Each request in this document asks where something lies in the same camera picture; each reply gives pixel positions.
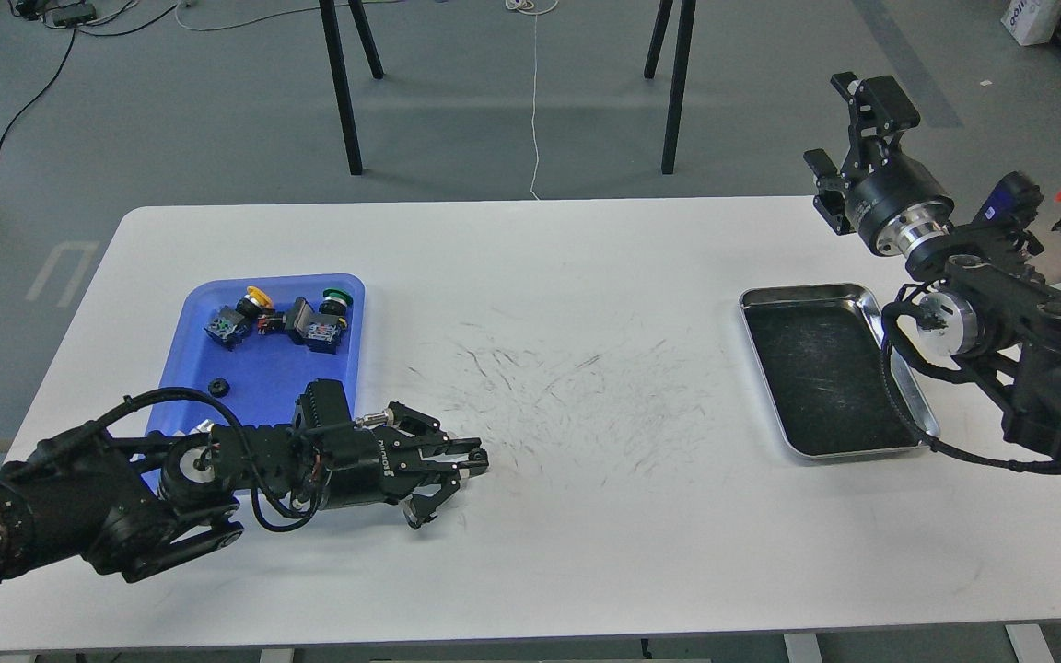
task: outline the blue tray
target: blue tray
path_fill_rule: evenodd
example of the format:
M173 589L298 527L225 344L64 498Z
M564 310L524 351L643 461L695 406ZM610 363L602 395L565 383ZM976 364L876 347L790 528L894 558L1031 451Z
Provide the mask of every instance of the blue tray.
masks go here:
M353 302L346 311L348 328L343 332L337 351L313 352L306 346L294 345L290 335L283 332L262 336L255 329L231 351L211 341L203 328L220 308L234 307L247 293L248 285L264 290L279 311L288 310L298 297L309 299L316 310L321 301L321 290L337 289L348 293ZM365 302L363 282L349 274L204 282L182 302L159 386L195 387L206 391L207 382L223 378L230 383L231 391L220 401L239 416L241 423L288 423L294 418L295 402L306 385L318 378L329 378L341 381L346 387L346 401L350 412L354 412ZM223 423L219 413L203 403L158 403L150 413L146 432L161 431L168 436L186 433L204 419Z

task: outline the stainless steel tray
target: stainless steel tray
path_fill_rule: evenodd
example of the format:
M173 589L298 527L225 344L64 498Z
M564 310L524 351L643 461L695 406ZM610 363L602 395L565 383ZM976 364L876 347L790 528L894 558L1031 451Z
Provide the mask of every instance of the stainless steel tray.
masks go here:
M918 449L883 389L883 327L870 290L853 282L746 291L740 297L784 440L802 457ZM939 425L902 357L891 356L897 398L919 428Z

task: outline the black robotic arm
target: black robotic arm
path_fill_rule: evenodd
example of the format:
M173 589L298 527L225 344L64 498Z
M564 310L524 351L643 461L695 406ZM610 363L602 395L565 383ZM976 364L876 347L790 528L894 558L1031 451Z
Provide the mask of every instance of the black robotic arm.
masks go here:
M109 435L123 416L170 400L210 404L225 424L188 436ZM418 528L488 466L476 437L451 439L437 419L399 402L351 418L336 381L309 383L294 420L255 426L203 391L155 389L3 466L0 582L75 555L98 574L149 578L240 538L243 526L231 520L240 490L251 492L254 516L274 533L306 525L319 509L380 501L401 505ZM157 491L143 482L152 470L161 471ZM265 518L262 503L285 523Z
M1013 471L1061 474L1061 291L1027 261L1043 252L1028 225L1043 194L1021 172L1003 177L973 221L949 221L954 203L939 181L902 152L919 112L889 75L835 74L849 106L850 151L838 169L823 150L805 152L816 177L813 205L837 234L857 232L875 256L901 255L917 282L884 307L884 381L891 351L938 381L973 382L1002 408L1003 439L1050 461L996 460L952 448L922 431L897 400L900 419L933 450ZM927 361L898 320L957 368ZM1011 359L1009 348L1020 348Z

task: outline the gray floor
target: gray floor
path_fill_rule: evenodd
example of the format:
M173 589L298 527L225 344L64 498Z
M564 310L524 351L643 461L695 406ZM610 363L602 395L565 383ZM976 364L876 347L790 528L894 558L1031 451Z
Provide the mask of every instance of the gray floor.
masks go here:
M110 27L140 24L170 3L147 0ZM110 11L121 0L97 4ZM1054 192L1061 185L1061 51L1015 46L998 24L1004 4L700 3L678 170L664 177L673 41L664 73L640 75L656 3L562 0L538 23L535 189L543 198L810 193L801 151L824 146L840 156L846 109L828 80L852 70L900 76L925 114L905 146L955 197L957 220L1009 170L1026 170ZM263 11L260 3L198 0L182 17L230 24ZM74 278L81 254L54 265L35 301L25 294L64 242L95 243L85 254L95 267L135 207L529 197L534 19L506 13L499 0L407 0L367 11L387 77L370 78L346 32L363 177L346 172L316 13L219 33L188 32L168 17L128 37L76 38L62 78L20 119L0 160L0 440L16 433L75 311L87 282ZM68 37L18 20L0 3L0 132L54 71ZM1061 250L1044 229L1057 216L1044 203L1037 224L1050 248L1037 266L1053 280L1061 280ZM254 240L218 238L214 250ZM65 293L71 302L62 307ZM1047 633L1061 662L1061 625ZM999 626L831 633L821 649L838 662L1012 660L1003 638ZM386 658L634 656L632 642L592 651L576 643L542 647L458 646ZM678 639L659 642L656 653L783 659L779 639L767 636ZM123 660L131 656L139 658ZM189 660L182 652L140 658ZM384 656L306 652L307 660L371 658Z

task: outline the cardboard box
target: cardboard box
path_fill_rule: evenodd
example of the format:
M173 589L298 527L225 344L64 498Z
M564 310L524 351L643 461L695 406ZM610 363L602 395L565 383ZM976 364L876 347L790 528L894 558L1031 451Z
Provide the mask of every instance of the cardboard box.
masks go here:
M1010 0L1002 24L1020 46L1050 41L1061 17L1061 0Z

